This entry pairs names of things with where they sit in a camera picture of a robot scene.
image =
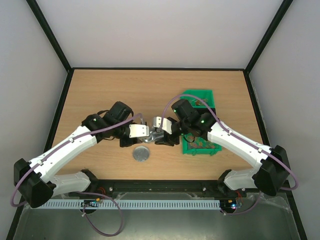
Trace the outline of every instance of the gray floor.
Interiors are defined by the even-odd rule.
[[[125,226],[114,240],[298,240],[296,225],[285,201],[261,201],[249,213],[223,216],[217,210],[125,210]],[[246,200],[243,209],[252,204]],[[79,210],[23,210],[15,240],[100,240]],[[98,229],[115,232],[117,210],[97,210],[89,216]]]

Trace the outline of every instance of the black frame bar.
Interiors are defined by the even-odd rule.
[[[266,30],[263,38],[261,39],[257,49],[255,50],[252,58],[250,59],[246,69],[242,68],[168,68],[168,67],[74,67],[72,68],[63,53],[54,33],[52,32],[45,16],[43,15],[38,3],[36,0],[26,0],[29,4],[33,14],[35,15],[36,19],[38,20],[40,26],[42,27],[44,33],[46,34],[48,40],[50,41],[53,49],[55,50],[56,54],[58,55],[61,63],[63,64],[65,70],[67,71],[67,77],[65,80],[65,84],[63,86],[63,90],[60,96],[60,100],[52,121],[52,125],[49,131],[49,135],[44,147],[44,151],[46,152],[52,147],[56,131],[59,125],[60,117],[63,111],[63,107],[66,101],[66,97],[68,95],[69,87],[71,84],[71,80],[74,74],[74,70],[77,69],[91,69],[91,70],[167,70],[167,71],[242,71],[245,82],[248,88],[248,92],[250,95],[252,107],[255,113],[255,117],[257,120],[257,124],[259,127],[259,131],[261,134],[261,138],[263,144],[270,145],[267,131],[265,128],[265,124],[259,109],[259,105],[257,102],[257,98],[252,86],[252,82],[250,80],[250,72],[255,66],[256,62],[258,61],[260,55],[262,54],[263,50],[265,49],[266,45],[268,44],[269,40],[271,39],[273,33],[275,32],[276,28],[278,27],[279,23],[281,22],[282,18],[284,17],[285,13],[287,12],[288,8],[290,7],[293,0],[283,0],[282,4],[280,5],[277,13],[275,14],[272,22],[270,23],[268,29]],[[99,184],[103,186],[107,191],[108,187],[112,187],[112,192],[108,192],[110,196],[117,192],[117,190],[123,192],[123,190],[127,189],[128,192],[147,192],[150,184],[153,186],[153,191],[157,190],[156,192],[165,192],[167,186],[171,186],[173,191],[181,192],[182,189],[186,189],[186,192],[197,192],[200,195],[202,194],[203,197],[216,197],[218,199],[226,199],[226,197],[220,195],[218,192],[214,192],[210,190],[210,186],[217,184],[216,180],[184,180],[184,181],[147,181],[147,180],[100,180]],[[256,192],[257,189],[250,189],[250,192]],[[295,199],[291,191],[286,191],[286,195],[288,198],[288,202],[290,208],[293,213],[293,217],[297,226],[297,230],[301,240],[306,240],[307,235],[304,230]],[[20,220],[20,216],[23,211],[23,206],[18,207],[16,213],[14,215],[11,227],[9,229],[7,240],[12,240],[16,233],[16,229],[18,227],[18,223]]]

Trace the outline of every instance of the wooden table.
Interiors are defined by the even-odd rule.
[[[109,109],[116,101],[143,113],[148,123],[160,116],[174,96],[187,89],[212,89],[217,116],[237,132],[262,142],[242,71],[87,70],[74,71],[53,145],[65,139],[88,115]],[[174,117],[169,109],[166,117]],[[109,180],[216,180],[227,169],[250,165],[223,148],[214,156],[182,154],[182,144],[150,149],[145,162],[134,160],[137,146],[119,147],[119,140],[101,141],[64,166],[58,174],[91,170]]]

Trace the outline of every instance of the white wall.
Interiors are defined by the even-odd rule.
[[[320,1],[295,0],[251,73],[271,144],[300,180],[293,192],[308,239],[319,239]]]
[[[282,0],[38,0],[72,67],[245,68]]]
[[[9,203],[14,163],[44,150],[66,71],[25,0],[1,1],[0,36],[0,239],[5,239],[16,211]]]

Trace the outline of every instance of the green tray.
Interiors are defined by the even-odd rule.
[[[204,100],[209,107],[215,108],[215,101],[214,101],[214,95],[212,90],[207,89],[188,89],[183,94],[191,94],[195,95],[202,100]],[[187,99],[191,105],[195,109],[203,109],[207,108],[206,106],[203,106],[203,104],[189,96],[183,96],[182,99]],[[193,135],[191,133],[184,136],[188,141],[193,140]],[[184,138],[182,138],[182,153],[183,154],[191,154],[191,155],[197,155],[197,154],[208,154],[210,156],[215,155],[217,152],[222,150],[222,147],[219,144],[212,143],[210,141],[206,141],[201,137],[196,137],[194,142],[190,143],[187,142]]]

